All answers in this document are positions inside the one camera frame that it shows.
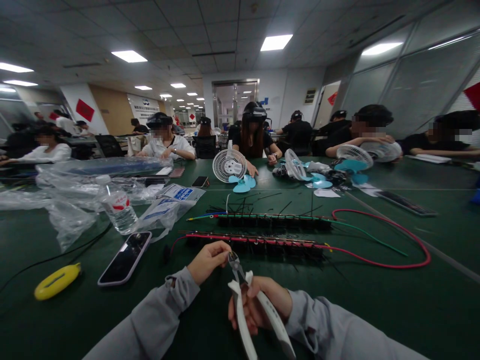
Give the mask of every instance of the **phone case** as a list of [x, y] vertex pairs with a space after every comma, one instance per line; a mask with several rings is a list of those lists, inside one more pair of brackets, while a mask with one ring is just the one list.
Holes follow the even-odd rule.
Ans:
[[138, 257], [136, 258], [135, 262], [133, 263], [133, 265], [131, 266], [131, 269], [130, 271], [128, 272], [127, 276], [123, 279], [123, 280], [120, 280], [120, 281], [113, 281], [113, 282], [100, 282], [100, 279], [104, 276], [104, 274], [107, 272], [107, 270], [109, 269], [110, 265], [112, 265], [112, 263], [114, 262], [114, 260], [117, 258], [117, 256], [119, 255], [120, 253], [120, 249], [123, 248], [123, 246], [127, 243], [127, 241], [129, 241], [130, 237], [133, 235], [131, 234], [128, 239], [123, 243], [123, 245], [120, 247], [120, 249], [117, 251], [117, 253], [115, 254], [115, 256], [113, 257], [113, 259], [110, 261], [110, 263], [108, 264], [108, 266], [106, 267], [105, 271], [101, 273], [100, 277], [98, 278], [98, 281], [96, 282], [96, 284], [100, 287], [108, 287], [108, 286], [115, 286], [115, 285], [121, 285], [121, 284], [125, 284], [129, 279], [130, 277], [132, 276], [132, 274], [134, 273], [134, 270], [135, 268], [137, 267], [137, 264], [139, 263], [142, 255], [144, 254], [145, 250], [149, 247], [149, 244], [150, 244], [150, 239], [152, 238], [152, 233], [150, 231], [142, 231], [142, 233], [148, 233], [149, 236], [148, 236], [148, 239], [146, 240], [145, 242], [145, 245], [143, 246], [143, 248], [141, 249], [140, 251], [140, 254], [138, 254]]

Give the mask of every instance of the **gray sleeve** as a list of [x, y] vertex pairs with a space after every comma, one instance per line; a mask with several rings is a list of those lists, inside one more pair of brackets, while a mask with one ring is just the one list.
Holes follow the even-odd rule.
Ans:
[[164, 285], [150, 291], [83, 359], [161, 359], [174, 340], [179, 315], [199, 291], [186, 267], [167, 276]]
[[293, 308], [285, 329], [315, 358], [427, 360], [324, 297], [312, 299], [304, 291], [289, 292]]

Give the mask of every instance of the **black office chair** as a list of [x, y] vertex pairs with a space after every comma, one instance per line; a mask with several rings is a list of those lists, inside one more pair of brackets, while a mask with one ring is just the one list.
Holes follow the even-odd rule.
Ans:
[[297, 156], [307, 156], [310, 154], [310, 141], [312, 139], [312, 129], [297, 131], [291, 138], [290, 149], [295, 152]]
[[198, 159], [213, 159], [217, 155], [216, 138], [215, 135], [193, 137], [193, 145]]
[[95, 135], [95, 139], [100, 145], [103, 155], [106, 158], [124, 157], [124, 151], [117, 139], [112, 135]]

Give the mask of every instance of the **person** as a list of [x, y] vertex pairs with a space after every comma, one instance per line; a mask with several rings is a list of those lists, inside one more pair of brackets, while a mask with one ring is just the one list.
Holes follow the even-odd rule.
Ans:
[[232, 149], [240, 151], [247, 158], [247, 169], [251, 177], [259, 172], [248, 158], [261, 158], [265, 148], [270, 150], [268, 165], [275, 165], [282, 157], [282, 152], [262, 127], [266, 118], [267, 112], [259, 102], [249, 102], [243, 110], [240, 133], [232, 139]]
[[195, 149], [183, 136], [172, 133], [173, 122], [163, 112], [150, 116], [146, 124], [153, 131], [153, 139], [136, 156], [195, 160]]
[[141, 125], [140, 121], [137, 118], [130, 120], [131, 125], [134, 127], [132, 134], [135, 135], [144, 135], [150, 132], [149, 128], [145, 125]]
[[478, 111], [454, 111], [437, 116], [427, 131], [407, 136], [400, 144], [403, 152], [408, 155], [480, 157], [479, 148], [455, 140], [462, 130], [471, 132], [478, 129], [480, 129]]
[[40, 146], [32, 152], [20, 158], [0, 161], [0, 166], [13, 163], [57, 163], [68, 160], [72, 155], [70, 146], [64, 143], [50, 126], [42, 126], [38, 130], [36, 141], [40, 143]]
[[85, 121], [80, 120], [76, 122], [76, 125], [81, 129], [81, 136], [90, 137], [98, 135], [99, 133], [95, 131], [93, 127], [90, 127]]
[[365, 142], [390, 143], [395, 139], [390, 135], [380, 133], [380, 128], [394, 121], [392, 113], [383, 105], [371, 104], [362, 107], [355, 113], [353, 121], [338, 129], [325, 140], [325, 154], [329, 158], [337, 157], [337, 149], [342, 145], [360, 146]]
[[[161, 359], [174, 341], [179, 316], [194, 301], [200, 286], [212, 272], [227, 265], [230, 251], [230, 246], [223, 241], [205, 245], [188, 266], [167, 276], [165, 284], [150, 291], [83, 360]], [[304, 291], [288, 290], [262, 276], [254, 276], [251, 288], [244, 283], [241, 290], [251, 335], [256, 335], [258, 328], [271, 329], [256, 298], [261, 290], [276, 308], [288, 335], [307, 347], [317, 359], [427, 360], [324, 297], [313, 299]], [[233, 298], [229, 301], [227, 316], [236, 330]]]
[[200, 118], [200, 129], [197, 134], [198, 137], [215, 136], [215, 146], [219, 146], [219, 137], [215, 130], [212, 129], [212, 120], [209, 117], [202, 116]]
[[[302, 118], [302, 112], [300, 110], [295, 110], [290, 116], [290, 122], [276, 131], [277, 135], [286, 134], [285, 141], [278, 142], [278, 148], [283, 153], [292, 146], [292, 141], [296, 142], [295, 145], [310, 143], [313, 131], [312, 125], [306, 121], [302, 121]], [[296, 137], [300, 132], [303, 133], [303, 135], [300, 135], [301, 138]]]
[[67, 133], [72, 135], [80, 135], [80, 131], [78, 130], [77, 126], [75, 125], [74, 121], [70, 119], [68, 114], [61, 112], [60, 110], [53, 110], [58, 117], [55, 119], [55, 123], [59, 128], [62, 128]]
[[338, 129], [341, 129], [347, 125], [349, 126], [352, 122], [350, 120], [347, 120], [346, 118], [346, 110], [335, 111], [330, 118], [330, 122], [320, 128], [320, 130], [318, 131], [318, 136], [327, 137], [330, 134], [336, 132]]

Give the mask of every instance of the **smartphone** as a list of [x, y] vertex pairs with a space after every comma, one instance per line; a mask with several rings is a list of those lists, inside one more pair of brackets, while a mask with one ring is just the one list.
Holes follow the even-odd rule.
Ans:
[[98, 286], [106, 287], [126, 283], [132, 276], [151, 238], [150, 231], [131, 234], [98, 279]]
[[203, 188], [207, 180], [209, 179], [208, 176], [199, 176], [191, 185], [192, 188]]

